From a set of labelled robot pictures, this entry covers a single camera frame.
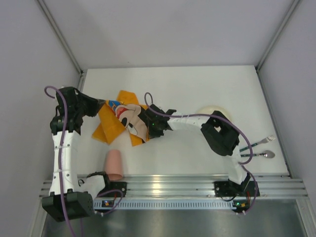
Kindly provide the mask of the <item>orange Mickey Mouse placemat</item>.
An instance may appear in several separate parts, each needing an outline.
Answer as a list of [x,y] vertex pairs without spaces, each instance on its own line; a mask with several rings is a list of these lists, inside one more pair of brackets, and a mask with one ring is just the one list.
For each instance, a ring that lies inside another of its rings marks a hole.
[[132,146],[148,142],[150,122],[145,115],[147,108],[139,104],[135,93],[121,90],[116,100],[106,100],[98,112],[100,124],[92,138],[109,145],[124,131],[128,131]]

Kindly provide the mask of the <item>pink plastic cup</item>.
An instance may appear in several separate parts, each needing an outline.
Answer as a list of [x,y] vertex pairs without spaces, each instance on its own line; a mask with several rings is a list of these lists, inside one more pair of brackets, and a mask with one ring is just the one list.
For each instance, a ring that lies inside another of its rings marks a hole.
[[107,152],[104,171],[111,181],[118,181],[123,178],[122,158],[119,150],[109,150]]

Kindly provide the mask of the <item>white round plate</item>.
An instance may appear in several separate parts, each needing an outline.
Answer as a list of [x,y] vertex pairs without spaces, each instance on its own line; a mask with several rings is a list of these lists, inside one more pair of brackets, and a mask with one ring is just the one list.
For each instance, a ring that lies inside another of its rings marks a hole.
[[229,121],[232,121],[232,116],[231,114],[223,107],[220,106],[215,106],[215,105],[209,105],[209,106],[204,106],[197,110],[198,114],[212,114],[214,111],[219,111],[221,112]]

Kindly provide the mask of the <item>green handled fork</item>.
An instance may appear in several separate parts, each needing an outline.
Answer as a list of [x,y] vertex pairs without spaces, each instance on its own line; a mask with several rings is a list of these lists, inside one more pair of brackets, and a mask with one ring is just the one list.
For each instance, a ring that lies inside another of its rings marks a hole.
[[[271,136],[268,136],[268,137],[262,139],[261,141],[258,141],[256,143],[251,144],[251,147],[255,147],[255,146],[258,146],[258,145],[261,145],[261,144],[266,144],[266,143],[269,143],[269,142],[271,142],[271,141],[273,141],[275,139],[276,139],[276,137],[271,135]],[[243,151],[246,151],[246,150],[249,150],[249,149],[250,149],[250,146],[247,146],[247,147],[244,147],[244,148],[240,149],[239,151],[243,152]]]

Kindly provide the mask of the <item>green handled spoon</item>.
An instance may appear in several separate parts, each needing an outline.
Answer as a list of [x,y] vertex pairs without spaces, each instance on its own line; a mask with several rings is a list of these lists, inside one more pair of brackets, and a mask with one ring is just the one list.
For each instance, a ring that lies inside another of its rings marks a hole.
[[[250,154],[241,154],[241,157],[250,157]],[[253,157],[264,157],[264,158],[274,158],[276,155],[270,150],[263,151],[262,153],[253,154]]]

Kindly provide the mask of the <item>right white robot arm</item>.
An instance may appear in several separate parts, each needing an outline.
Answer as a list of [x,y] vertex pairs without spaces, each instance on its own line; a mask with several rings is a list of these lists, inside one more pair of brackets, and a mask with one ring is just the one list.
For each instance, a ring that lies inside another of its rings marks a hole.
[[255,183],[243,167],[239,151],[241,131],[220,112],[212,114],[176,115],[176,110],[164,112],[152,104],[145,110],[150,139],[161,137],[166,130],[185,130],[201,134],[211,150],[224,159],[228,181],[215,182],[215,195],[224,197],[246,197],[255,195]]

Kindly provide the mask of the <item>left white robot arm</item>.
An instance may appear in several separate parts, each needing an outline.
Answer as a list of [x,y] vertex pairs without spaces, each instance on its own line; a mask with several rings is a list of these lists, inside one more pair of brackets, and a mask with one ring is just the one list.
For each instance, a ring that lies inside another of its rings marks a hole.
[[72,86],[57,89],[55,93],[58,105],[50,122],[53,178],[42,207],[55,221],[64,222],[91,216],[94,199],[110,186],[104,171],[89,174],[81,185],[76,171],[83,117],[96,116],[105,101],[89,97]]

